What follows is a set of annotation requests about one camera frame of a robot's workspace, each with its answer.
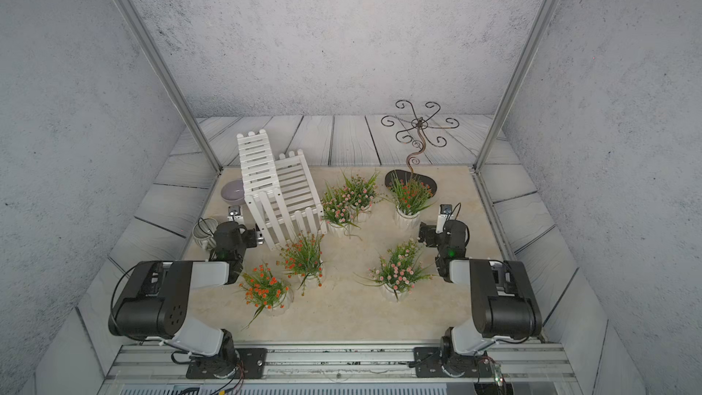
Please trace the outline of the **pink flower potted plant front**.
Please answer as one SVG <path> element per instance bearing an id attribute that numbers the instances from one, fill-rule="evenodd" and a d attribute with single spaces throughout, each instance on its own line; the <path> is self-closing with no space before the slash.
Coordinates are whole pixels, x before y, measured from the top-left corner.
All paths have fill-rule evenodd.
<path id="1" fill-rule="evenodd" d="M 420 259 L 422 250 L 415 239 L 404 241 L 387 253 L 387 257 L 380 256 L 380 264 L 370 268 L 366 276 L 357 274 L 356 282 L 378 288 L 386 300 L 400 303 L 418 283 L 433 279 L 430 268 Z"/>

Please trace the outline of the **pink flower potted plant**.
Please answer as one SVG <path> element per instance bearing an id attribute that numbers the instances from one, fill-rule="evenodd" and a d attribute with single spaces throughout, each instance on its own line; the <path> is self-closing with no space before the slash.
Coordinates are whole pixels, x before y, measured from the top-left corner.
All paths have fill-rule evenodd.
<path id="1" fill-rule="evenodd" d="M 370 177 L 355 175 L 344 176 L 345 183 L 343 190 L 347 203 L 355 212 L 355 221 L 362 223 L 367 221 L 371 215 L 373 206 L 381 201 L 377 185 L 378 173 Z"/>
<path id="2" fill-rule="evenodd" d="M 328 231 L 337 237 L 356 237 L 356 210 L 341 188 L 327 187 L 322 197 L 323 219 Z"/>
<path id="3" fill-rule="evenodd" d="M 422 250 L 415 239 L 404 241 L 387 253 L 387 257 L 380 256 L 380 264 L 370 268 L 366 276 L 357 274 L 356 282 L 378 288 L 386 300 L 400 303 L 418 283 L 433 279 L 430 268 L 420 259 Z"/>

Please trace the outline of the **orange flower potted plant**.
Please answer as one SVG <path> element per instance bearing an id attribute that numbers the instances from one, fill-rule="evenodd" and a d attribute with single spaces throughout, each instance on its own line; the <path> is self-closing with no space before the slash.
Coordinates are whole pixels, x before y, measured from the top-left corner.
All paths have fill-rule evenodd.
<path id="1" fill-rule="evenodd" d="M 277 315 L 287 311 L 294 301 L 294 290 L 273 273 L 268 263 L 262 263 L 250 272 L 242 272 L 239 288 L 245 294 L 246 304 L 254 307 L 252 319 L 246 327 L 250 327 L 261 314 Z"/>

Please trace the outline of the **red flower potted plant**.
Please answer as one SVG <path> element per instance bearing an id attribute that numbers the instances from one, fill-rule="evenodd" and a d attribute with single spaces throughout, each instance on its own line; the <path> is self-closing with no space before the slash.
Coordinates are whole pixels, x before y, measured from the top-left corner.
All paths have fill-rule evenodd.
<path id="1" fill-rule="evenodd" d="M 325 263 L 322 260 L 322 234 L 299 234 L 280 250 L 284 274 L 299 283 L 305 294 L 307 287 L 321 287 L 325 279 Z"/>

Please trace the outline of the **white wooden slatted rack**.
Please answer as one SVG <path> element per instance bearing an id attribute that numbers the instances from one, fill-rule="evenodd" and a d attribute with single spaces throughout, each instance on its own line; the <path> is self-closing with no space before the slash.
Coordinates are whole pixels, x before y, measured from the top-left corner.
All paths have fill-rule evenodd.
<path id="1" fill-rule="evenodd" d="M 283 248 L 300 234 L 327 233 L 323 206 L 302 150 L 276 157 L 267 132 L 237 135 L 244 198 L 263 243 Z"/>

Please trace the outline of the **pink flower potted plant back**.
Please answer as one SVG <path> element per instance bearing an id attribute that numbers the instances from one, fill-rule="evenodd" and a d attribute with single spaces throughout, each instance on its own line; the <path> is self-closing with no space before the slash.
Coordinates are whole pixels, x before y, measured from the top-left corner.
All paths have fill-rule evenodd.
<path id="1" fill-rule="evenodd" d="M 371 215 L 373 206 L 381 201 L 377 185 L 378 173 L 370 177 L 355 175 L 344 176 L 345 183 L 343 190 L 347 203 L 355 212 L 355 221 L 362 223 L 367 221 Z"/>

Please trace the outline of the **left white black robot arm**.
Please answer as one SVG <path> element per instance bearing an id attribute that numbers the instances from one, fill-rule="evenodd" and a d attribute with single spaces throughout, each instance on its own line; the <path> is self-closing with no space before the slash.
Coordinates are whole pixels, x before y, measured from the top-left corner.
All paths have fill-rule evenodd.
<path id="1" fill-rule="evenodd" d="M 187 366 L 190 380 L 259 380 L 267 350 L 238 349 L 232 334 L 213 328 L 188 312 L 195 290 L 233 285 L 239 279 L 247 250 L 263 236 L 235 221 L 219 224 L 210 259 L 137 263 L 115 286 L 108 328 L 112 335 L 136 342 L 159 341 L 173 349 L 171 360 Z"/>

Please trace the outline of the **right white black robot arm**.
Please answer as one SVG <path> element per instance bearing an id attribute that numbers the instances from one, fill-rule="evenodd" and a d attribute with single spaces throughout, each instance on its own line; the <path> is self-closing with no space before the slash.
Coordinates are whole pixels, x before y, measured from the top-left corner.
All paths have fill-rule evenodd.
<path id="1" fill-rule="evenodd" d="M 470 291 L 471 318 L 448 328 L 437 353 L 421 361 L 452 378 L 483 375 L 484 368 L 495 367 L 486 353 L 490 347 L 524 343 L 543 327 L 524 263 L 470 258 L 469 240 L 467 225 L 457 219 L 420 225 L 419 242 L 437 250 L 438 274 Z"/>

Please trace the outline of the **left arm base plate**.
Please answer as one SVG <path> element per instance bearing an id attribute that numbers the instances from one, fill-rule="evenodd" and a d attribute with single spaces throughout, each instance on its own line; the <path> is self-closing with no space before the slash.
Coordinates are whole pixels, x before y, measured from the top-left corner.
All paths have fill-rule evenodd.
<path id="1" fill-rule="evenodd" d="M 261 380 L 263 378 L 268 349 L 245 347 L 225 349 L 212 357 L 195 357 L 190 360 L 186 378 L 188 380 Z"/>

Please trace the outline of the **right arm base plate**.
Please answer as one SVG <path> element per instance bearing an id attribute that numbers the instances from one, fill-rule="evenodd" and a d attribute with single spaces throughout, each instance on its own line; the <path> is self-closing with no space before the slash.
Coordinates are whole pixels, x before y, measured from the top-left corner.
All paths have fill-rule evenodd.
<path id="1" fill-rule="evenodd" d="M 415 347 L 408 363 L 418 378 L 488 379 L 494 376 L 492 364 L 486 357 L 467 357 L 451 354 L 442 356 L 438 347 Z"/>

